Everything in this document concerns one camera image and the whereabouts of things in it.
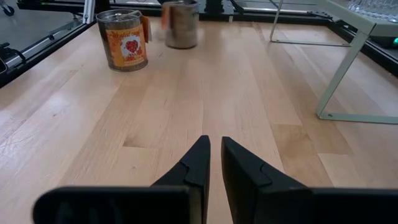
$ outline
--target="metal can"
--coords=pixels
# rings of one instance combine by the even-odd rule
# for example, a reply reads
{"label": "metal can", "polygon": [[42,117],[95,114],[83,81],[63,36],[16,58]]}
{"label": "metal can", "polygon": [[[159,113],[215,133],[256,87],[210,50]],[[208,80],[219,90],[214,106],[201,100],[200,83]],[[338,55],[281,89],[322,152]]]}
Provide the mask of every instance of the metal can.
{"label": "metal can", "polygon": [[198,3],[196,1],[165,2],[170,7],[166,45],[176,49],[189,49],[198,44]]}
{"label": "metal can", "polygon": [[128,9],[104,11],[96,16],[111,69],[131,72],[148,64],[141,17],[139,11]]}

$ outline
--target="wooden table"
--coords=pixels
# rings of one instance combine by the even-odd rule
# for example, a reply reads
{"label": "wooden table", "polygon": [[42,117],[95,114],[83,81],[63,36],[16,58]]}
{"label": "wooden table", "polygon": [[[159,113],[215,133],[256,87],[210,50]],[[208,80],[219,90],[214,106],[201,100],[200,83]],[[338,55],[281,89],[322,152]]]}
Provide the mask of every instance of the wooden table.
{"label": "wooden table", "polygon": [[[0,90],[0,223],[30,223],[35,199],[59,185],[150,185],[202,134],[208,223],[231,223],[222,136],[307,185],[398,186],[397,126],[314,113],[346,49],[271,44],[271,24],[201,22],[198,46],[175,50],[158,19],[152,28],[142,70],[110,70],[93,26]],[[326,27],[278,35],[342,41]],[[396,115],[397,85],[360,54],[330,106]]]}

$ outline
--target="metal rack leg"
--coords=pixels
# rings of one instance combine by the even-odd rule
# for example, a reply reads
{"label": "metal rack leg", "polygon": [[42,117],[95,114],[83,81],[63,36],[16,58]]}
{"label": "metal rack leg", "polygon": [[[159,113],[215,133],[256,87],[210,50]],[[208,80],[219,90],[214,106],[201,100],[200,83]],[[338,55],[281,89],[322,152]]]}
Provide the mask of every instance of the metal rack leg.
{"label": "metal rack leg", "polygon": [[95,0],[85,0],[85,8],[83,11],[83,23],[90,24],[94,21]]}
{"label": "metal rack leg", "polygon": [[349,47],[350,46],[350,44],[339,44],[339,43],[307,42],[307,41],[279,40],[279,39],[274,40],[273,39],[274,31],[275,31],[275,28],[276,28],[276,24],[277,24],[277,21],[278,21],[278,18],[279,18],[279,14],[280,14],[280,10],[282,9],[283,3],[284,3],[283,0],[279,1],[278,10],[276,11],[274,24],[272,25],[271,34],[269,36],[271,42],[285,43],[285,44],[325,45],[325,46],[335,46],[335,47]]}
{"label": "metal rack leg", "polygon": [[324,113],[326,105],[328,104],[331,96],[337,89],[341,80],[344,78],[347,70],[354,62],[359,51],[361,51],[362,46],[365,44],[366,40],[369,38],[367,34],[361,31],[356,33],[354,40],[352,41],[352,46],[344,60],[338,67],[335,75],[331,79],[328,88],[322,95],[319,104],[317,106],[317,115],[320,119],[330,119],[337,121],[356,121],[356,122],[367,122],[367,123],[386,123],[386,124],[398,124],[398,117],[392,116],[378,116],[378,115],[365,115],[365,114],[343,114],[343,113]]}

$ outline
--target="black metal frame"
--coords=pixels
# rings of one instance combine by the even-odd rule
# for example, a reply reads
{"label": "black metal frame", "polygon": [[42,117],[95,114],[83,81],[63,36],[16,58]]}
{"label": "black metal frame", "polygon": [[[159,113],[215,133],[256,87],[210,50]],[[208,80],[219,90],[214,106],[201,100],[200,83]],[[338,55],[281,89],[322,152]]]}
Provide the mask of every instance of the black metal frame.
{"label": "black metal frame", "polygon": [[[214,12],[214,10],[209,10],[205,7],[206,4],[208,4],[209,2],[211,2],[213,6],[221,4],[223,9],[219,13]],[[233,17],[234,21],[273,22],[275,18],[274,11],[245,10],[244,13],[242,13],[240,10],[234,10],[233,0],[206,0],[206,4],[201,2],[201,4],[199,5],[200,20],[229,21],[230,17]],[[17,2],[17,5],[20,9],[71,12],[75,14],[83,12],[84,9],[84,2],[77,0],[42,0],[40,2],[19,0]],[[101,12],[107,9],[135,9],[140,10],[143,15],[146,16],[161,16],[162,13],[162,8],[160,5],[123,4],[111,3],[109,2],[109,0],[96,0],[95,12]],[[288,24],[327,26],[333,32],[335,32],[347,41],[351,41],[354,37],[354,32],[346,29],[342,24],[335,23],[327,17],[312,14],[310,12],[281,12],[278,21],[280,23]],[[48,46],[47,49],[39,52],[31,58],[28,58],[26,64],[19,65],[16,68],[10,68],[7,76],[3,75],[2,77],[0,77],[0,88],[11,82],[13,79],[24,73],[26,70],[33,67],[35,64],[39,63],[42,59],[59,49],[69,40],[72,40],[77,35],[81,34],[84,30],[89,28],[94,23],[89,25],[82,25],[78,29],[66,35],[61,40],[55,41],[52,45]],[[386,70],[391,72],[393,75],[398,77],[398,61],[396,60],[396,58],[391,57],[390,55],[383,52],[383,49],[381,47],[377,46],[371,41],[368,41],[363,47],[362,52],[371,59],[373,59],[376,63],[384,67]]]}
{"label": "black metal frame", "polygon": [[26,59],[24,63],[17,64],[6,72],[6,74],[2,74],[0,78],[0,88],[3,86],[7,85],[20,75],[22,75],[24,72],[28,71],[30,68],[38,64],[41,60],[45,59],[47,56],[50,54],[54,53],[56,50],[58,50],[60,47],[64,46],[66,43],[71,41],[73,38],[77,37],[80,35],[82,32],[86,31],[88,28],[90,28],[92,25],[94,25],[95,22],[92,22],[91,24],[82,24],[81,26],[77,27],[73,31],[69,32],[67,35],[64,37],[54,40],[54,42],[49,45],[47,48],[41,50],[40,52],[37,52],[33,56],[29,57]]}

